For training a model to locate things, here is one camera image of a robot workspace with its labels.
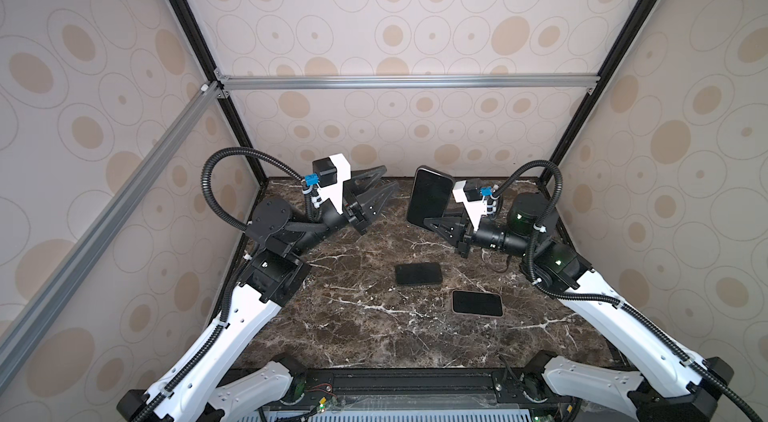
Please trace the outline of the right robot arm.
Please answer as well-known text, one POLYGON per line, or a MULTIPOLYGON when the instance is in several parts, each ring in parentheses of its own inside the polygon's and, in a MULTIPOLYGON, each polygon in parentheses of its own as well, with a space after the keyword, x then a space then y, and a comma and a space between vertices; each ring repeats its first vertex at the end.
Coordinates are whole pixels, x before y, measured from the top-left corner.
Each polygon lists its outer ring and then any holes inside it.
POLYGON ((570 246, 555 241, 546 225, 555 215, 538 193, 518 195, 506 222, 491 216, 498 202, 487 187, 459 194, 416 195, 411 223, 442 237, 467 256, 473 247, 520 258, 520 269, 541 293, 560 301, 596 328, 629 360, 628 370, 570 361, 547 352, 532 360, 521 383, 537 401, 546 392, 608 407, 636 421, 709 421, 721 398, 734 398, 731 367, 704 358, 674 340, 620 296, 570 246))

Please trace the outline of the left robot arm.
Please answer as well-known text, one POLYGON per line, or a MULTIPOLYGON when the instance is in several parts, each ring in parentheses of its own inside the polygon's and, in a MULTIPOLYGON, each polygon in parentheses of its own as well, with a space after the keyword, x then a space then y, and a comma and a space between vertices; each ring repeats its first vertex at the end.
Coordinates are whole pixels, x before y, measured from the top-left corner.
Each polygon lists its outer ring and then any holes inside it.
POLYGON ((305 368, 278 356, 225 383, 252 339, 302 288, 311 266, 304 255, 346 227, 365 233, 396 192, 383 165, 352 172, 339 207, 324 201, 313 220, 280 197, 259 202, 246 230, 254 248, 222 292, 221 309, 198 339, 145 390, 128 391, 117 411, 126 421, 238 421, 257 409, 302 397, 305 368))

